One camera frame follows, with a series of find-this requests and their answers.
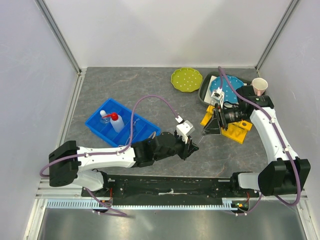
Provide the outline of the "metal crucible tongs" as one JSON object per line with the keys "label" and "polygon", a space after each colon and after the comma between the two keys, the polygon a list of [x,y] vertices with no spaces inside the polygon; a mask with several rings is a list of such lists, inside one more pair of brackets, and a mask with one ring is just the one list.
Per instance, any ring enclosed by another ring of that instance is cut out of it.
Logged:
{"label": "metal crucible tongs", "polygon": [[[133,125],[132,125],[132,140],[133,140],[133,138],[135,136],[135,133],[137,131],[136,126],[137,126],[137,122],[139,122],[139,121],[140,121],[140,118],[137,118],[136,120],[133,121]],[[130,136],[128,137],[128,139],[127,139],[125,144],[128,145],[129,141],[130,141]]]}

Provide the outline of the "squeeze bottle red cap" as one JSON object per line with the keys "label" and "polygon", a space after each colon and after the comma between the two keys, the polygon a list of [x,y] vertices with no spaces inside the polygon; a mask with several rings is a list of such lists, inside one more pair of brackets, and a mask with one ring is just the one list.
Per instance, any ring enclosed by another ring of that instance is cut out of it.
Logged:
{"label": "squeeze bottle red cap", "polygon": [[108,117],[110,117],[110,123],[116,133],[120,133],[122,129],[125,127],[124,121],[122,117],[117,114],[116,112],[113,112],[111,114],[108,114]]}

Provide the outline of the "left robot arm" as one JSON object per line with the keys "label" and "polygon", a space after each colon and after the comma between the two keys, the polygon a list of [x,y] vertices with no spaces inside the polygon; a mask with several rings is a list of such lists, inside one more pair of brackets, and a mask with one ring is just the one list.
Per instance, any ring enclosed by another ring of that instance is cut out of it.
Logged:
{"label": "left robot arm", "polygon": [[88,148],[69,140],[49,154],[49,185],[64,187],[70,184],[89,189],[99,197],[110,191],[107,174],[102,168],[144,168],[172,156],[182,160],[198,151],[191,138],[183,140],[177,133],[164,132],[131,146]]}

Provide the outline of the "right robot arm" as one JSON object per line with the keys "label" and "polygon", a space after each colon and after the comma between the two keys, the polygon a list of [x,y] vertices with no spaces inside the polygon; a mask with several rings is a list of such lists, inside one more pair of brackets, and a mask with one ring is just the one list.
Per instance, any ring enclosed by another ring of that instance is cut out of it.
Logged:
{"label": "right robot arm", "polygon": [[287,141],[276,116],[271,98],[256,95],[250,85],[236,90],[238,103],[224,108],[215,100],[213,115],[203,128],[203,135],[221,134],[233,123],[250,121],[257,129],[263,143],[268,164],[260,172],[236,172],[232,175],[229,191],[235,197],[247,189],[260,191],[264,196],[297,194],[302,191],[311,165],[300,158]]}

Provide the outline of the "yellow test tube rack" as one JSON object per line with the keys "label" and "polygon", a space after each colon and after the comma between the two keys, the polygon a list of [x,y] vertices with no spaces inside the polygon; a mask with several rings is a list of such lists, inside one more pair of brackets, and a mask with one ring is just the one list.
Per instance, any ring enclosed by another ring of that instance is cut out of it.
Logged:
{"label": "yellow test tube rack", "polygon": [[[206,109],[206,114],[204,115],[200,124],[204,127],[211,118],[212,115],[210,113],[210,106],[208,106]],[[242,144],[245,140],[247,132],[249,132],[252,129],[252,127],[252,123],[242,120],[239,122],[229,123],[227,130],[221,128],[221,134],[233,141]]]}

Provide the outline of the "blue plastic compartment bin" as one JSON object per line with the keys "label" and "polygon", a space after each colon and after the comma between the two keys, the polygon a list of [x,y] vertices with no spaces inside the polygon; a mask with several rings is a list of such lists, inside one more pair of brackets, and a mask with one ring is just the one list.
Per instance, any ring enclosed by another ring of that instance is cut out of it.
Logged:
{"label": "blue plastic compartment bin", "polygon": [[107,99],[85,122],[85,125],[99,138],[112,147],[136,143],[154,135],[159,135],[161,129],[145,118],[115,101]]}

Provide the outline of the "green dotted plate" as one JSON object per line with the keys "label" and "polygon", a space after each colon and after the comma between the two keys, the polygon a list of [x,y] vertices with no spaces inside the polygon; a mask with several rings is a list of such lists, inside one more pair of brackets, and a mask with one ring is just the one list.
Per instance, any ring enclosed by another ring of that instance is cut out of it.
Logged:
{"label": "green dotted plate", "polygon": [[191,67],[182,67],[176,69],[171,75],[171,84],[173,87],[183,93],[192,93],[197,91],[203,81],[200,72]]}

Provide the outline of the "pink mug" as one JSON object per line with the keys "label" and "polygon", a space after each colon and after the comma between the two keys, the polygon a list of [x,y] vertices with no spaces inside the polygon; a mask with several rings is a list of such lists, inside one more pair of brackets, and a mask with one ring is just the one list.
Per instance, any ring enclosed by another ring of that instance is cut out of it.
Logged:
{"label": "pink mug", "polygon": [[268,88],[268,82],[260,77],[254,78],[251,82],[253,91],[256,96],[261,96]]}

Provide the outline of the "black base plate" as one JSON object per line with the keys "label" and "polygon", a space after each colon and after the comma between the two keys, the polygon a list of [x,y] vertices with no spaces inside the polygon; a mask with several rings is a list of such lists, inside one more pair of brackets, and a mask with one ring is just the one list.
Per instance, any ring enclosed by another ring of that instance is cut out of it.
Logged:
{"label": "black base plate", "polygon": [[251,189],[235,186],[229,178],[108,175],[107,187],[93,192],[111,197],[114,206],[208,206],[223,198],[257,198]]}

